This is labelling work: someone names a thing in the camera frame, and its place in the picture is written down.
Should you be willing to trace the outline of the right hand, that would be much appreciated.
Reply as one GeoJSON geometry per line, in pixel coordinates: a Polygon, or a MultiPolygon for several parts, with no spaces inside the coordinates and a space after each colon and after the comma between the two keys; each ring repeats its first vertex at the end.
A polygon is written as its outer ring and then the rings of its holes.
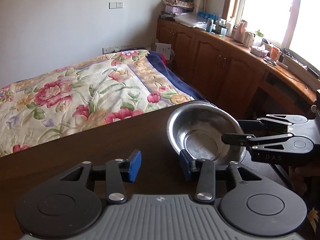
{"type": "Polygon", "coordinates": [[[308,164],[303,167],[289,167],[289,178],[295,193],[303,195],[307,191],[305,178],[319,177],[319,164],[308,164]]]}

